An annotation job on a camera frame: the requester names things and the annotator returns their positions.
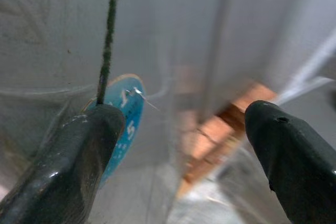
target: green wire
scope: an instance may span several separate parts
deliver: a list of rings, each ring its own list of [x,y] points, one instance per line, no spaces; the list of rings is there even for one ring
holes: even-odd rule
[[[112,44],[114,35],[115,12],[117,9],[117,0],[110,0],[109,12],[107,17],[107,32],[105,35],[103,63],[100,69],[100,77],[97,91],[97,104],[104,103],[105,90],[110,73],[111,58],[112,58]]]

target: small hole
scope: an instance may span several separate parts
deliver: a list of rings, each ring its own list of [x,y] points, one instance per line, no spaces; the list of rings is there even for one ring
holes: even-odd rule
[[[288,118],[283,118],[283,117],[277,118],[277,120],[278,120],[279,123],[288,123],[289,122]]]

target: blue sticker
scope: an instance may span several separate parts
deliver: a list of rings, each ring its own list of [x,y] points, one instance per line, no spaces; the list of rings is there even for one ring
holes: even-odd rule
[[[125,130],[114,147],[112,157],[100,181],[102,186],[112,175],[130,148],[138,130],[143,104],[144,88],[140,78],[134,74],[124,74],[110,82],[105,91],[104,104],[109,104],[121,110],[125,116]],[[92,109],[96,100],[92,99],[84,108]]]

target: blue label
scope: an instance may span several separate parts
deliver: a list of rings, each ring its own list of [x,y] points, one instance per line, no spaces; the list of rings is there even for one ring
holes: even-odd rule
[[[122,111],[125,116],[125,129],[101,177],[101,186],[125,157],[138,130],[144,104],[144,90],[140,78],[134,74],[124,74],[110,82],[106,88],[104,104],[117,107]],[[92,99],[85,110],[95,106],[96,100]]]

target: black plastic grip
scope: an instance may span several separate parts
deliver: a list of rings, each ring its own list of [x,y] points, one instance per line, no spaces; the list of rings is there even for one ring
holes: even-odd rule
[[[109,105],[72,118],[2,200],[0,223],[84,223],[123,128]]]
[[[287,217],[295,224],[336,223],[336,151],[304,120],[257,101],[246,133]]]

